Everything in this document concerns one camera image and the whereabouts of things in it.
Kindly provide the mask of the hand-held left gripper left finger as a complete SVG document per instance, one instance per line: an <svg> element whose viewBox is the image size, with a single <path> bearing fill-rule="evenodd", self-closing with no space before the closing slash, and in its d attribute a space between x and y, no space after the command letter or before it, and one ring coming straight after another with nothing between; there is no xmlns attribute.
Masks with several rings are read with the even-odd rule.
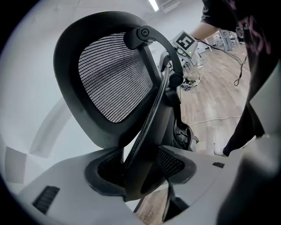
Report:
<svg viewBox="0 0 281 225"><path fill-rule="evenodd" d="M140 225L116 185L123 149L109 148L58 162L18 195L43 225Z"/></svg>

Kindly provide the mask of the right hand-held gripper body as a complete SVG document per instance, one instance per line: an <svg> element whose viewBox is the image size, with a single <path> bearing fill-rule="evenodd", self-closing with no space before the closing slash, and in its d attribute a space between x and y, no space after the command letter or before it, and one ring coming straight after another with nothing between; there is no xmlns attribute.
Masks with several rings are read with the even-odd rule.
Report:
<svg viewBox="0 0 281 225"><path fill-rule="evenodd" d="M198 41L185 31L176 35L170 43L174 47L180 63L189 63L198 46Z"/></svg>

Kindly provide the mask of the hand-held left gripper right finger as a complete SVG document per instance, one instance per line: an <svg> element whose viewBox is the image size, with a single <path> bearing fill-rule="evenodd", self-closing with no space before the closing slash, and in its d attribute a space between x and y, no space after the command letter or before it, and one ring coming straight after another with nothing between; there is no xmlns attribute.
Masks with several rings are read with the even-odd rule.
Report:
<svg viewBox="0 0 281 225"><path fill-rule="evenodd" d="M234 182L242 149L229 157L161 146L159 161L175 195L190 207L220 208Z"/></svg>

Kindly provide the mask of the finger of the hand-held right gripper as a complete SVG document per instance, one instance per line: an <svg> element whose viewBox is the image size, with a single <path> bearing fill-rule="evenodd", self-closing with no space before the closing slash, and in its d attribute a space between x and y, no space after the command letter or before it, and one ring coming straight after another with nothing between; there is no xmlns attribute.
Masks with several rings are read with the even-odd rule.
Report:
<svg viewBox="0 0 281 225"><path fill-rule="evenodd" d="M159 69L160 72L164 72L165 68L169 68L170 70L173 70L173 65L171 63L172 59L169 54L161 54L160 60L159 60Z"/></svg>

